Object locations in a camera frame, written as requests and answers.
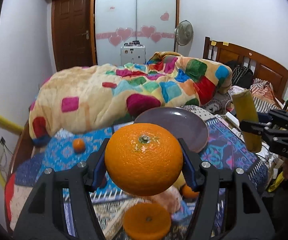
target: wooden headboard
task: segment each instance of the wooden headboard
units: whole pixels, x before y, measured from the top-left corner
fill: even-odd
[[[275,97],[284,102],[285,94],[288,96],[288,70],[276,61],[259,54],[253,50],[223,41],[211,41],[205,37],[204,59],[226,63],[237,60],[254,72],[254,78],[271,82]]]

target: small orange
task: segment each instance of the small orange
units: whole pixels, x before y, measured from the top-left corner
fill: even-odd
[[[108,141],[105,164],[112,181],[136,196],[157,195],[179,177],[183,153],[177,139],[151,123],[117,130]]]
[[[73,141],[73,149],[75,152],[77,153],[82,153],[85,151],[86,147],[85,147],[85,143],[83,141],[83,139],[81,138],[77,138]]]
[[[185,184],[182,187],[182,195],[185,198],[197,198],[199,195],[199,192],[192,191],[192,189],[187,184]]]
[[[133,240],[159,240],[171,227],[171,215],[157,203],[138,203],[125,212],[123,228]]]

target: striped cloth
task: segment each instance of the striped cloth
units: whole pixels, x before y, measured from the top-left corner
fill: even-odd
[[[257,112],[267,113],[272,109],[279,109],[279,107],[277,107],[276,105],[265,102],[257,97],[253,97],[253,100]]]
[[[275,100],[273,86],[269,81],[255,78],[250,90],[257,112],[267,113],[272,109],[280,109]]]

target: white appliance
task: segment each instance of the white appliance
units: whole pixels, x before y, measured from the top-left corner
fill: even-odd
[[[125,43],[124,46],[120,48],[120,65],[124,66],[126,63],[146,63],[145,46],[141,45],[139,41]]]

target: wooden door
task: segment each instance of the wooden door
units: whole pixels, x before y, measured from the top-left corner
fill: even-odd
[[[89,0],[53,0],[52,37],[57,71],[92,66]]]

